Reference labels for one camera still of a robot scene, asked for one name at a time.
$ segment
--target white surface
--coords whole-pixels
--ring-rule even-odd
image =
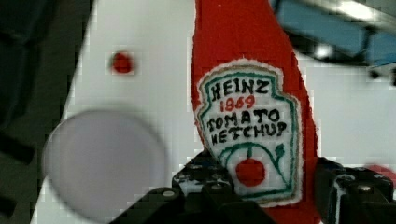
[[[43,155],[43,170],[55,191],[98,222],[110,222],[167,183],[165,146],[124,113],[90,111],[67,119],[52,133]]]
[[[190,99],[194,1],[99,0],[75,81],[68,118],[92,108],[126,110],[147,122],[172,152],[171,180],[202,144]],[[134,53],[133,77],[107,69],[118,49]],[[321,156],[348,166],[377,161],[396,169],[396,90],[372,81],[364,68],[329,66],[298,56],[320,128]],[[44,181],[33,224],[92,223],[70,212]]]

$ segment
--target white plate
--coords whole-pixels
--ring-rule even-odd
[[[166,154],[140,120],[90,111],[52,133],[43,166],[66,205],[83,217],[108,222],[151,189],[165,186]]]

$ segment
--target heinz ketchup bottle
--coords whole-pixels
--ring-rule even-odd
[[[192,104],[205,150],[276,223],[319,223],[317,135],[290,40],[265,0],[196,0]]]

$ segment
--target red ketchup bottle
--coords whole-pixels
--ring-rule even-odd
[[[319,223],[317,134],[290,40],[263,0],[196,0],[191,99],[205,150],[276,223]]]

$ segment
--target embroidered label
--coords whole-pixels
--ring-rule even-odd
[[[298,101],[282,92],[282,73],[267,64],[224,64],[198,83],[196,111],[205,146],[233,178],[235,192],[262,206],[301,198]]]

